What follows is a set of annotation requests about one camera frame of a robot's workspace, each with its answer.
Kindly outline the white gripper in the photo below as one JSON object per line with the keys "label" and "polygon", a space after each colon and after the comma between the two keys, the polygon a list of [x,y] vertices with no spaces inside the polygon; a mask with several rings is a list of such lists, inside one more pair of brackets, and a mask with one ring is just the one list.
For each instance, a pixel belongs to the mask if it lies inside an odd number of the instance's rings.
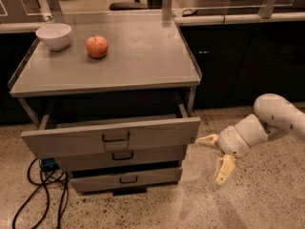
{"label": "white gripper", "polygon": [[223,153],[226,154],[216,159],[215,183],[222,186],[235,168],[235,156],[242,158],[250,152],[250,146],[234,126],[227,127],[219,135],[207,135],[195,141],[198,146],[212,149],[218,148],[217,143]]}

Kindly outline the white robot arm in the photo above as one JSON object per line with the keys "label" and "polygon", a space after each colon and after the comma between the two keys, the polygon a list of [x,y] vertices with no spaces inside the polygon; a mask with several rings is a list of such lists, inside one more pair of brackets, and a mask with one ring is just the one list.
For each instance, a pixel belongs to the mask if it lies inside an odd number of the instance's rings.
{"label": "white robot arm", "polygon": [[263,94],[254,102],[254,112],[219,134],[196,140],[201,147],[218,149],[215,183],[223,185],[235,167],[257,144],[291,134],[305,141],[305,114],[291,102],[277,94]]}

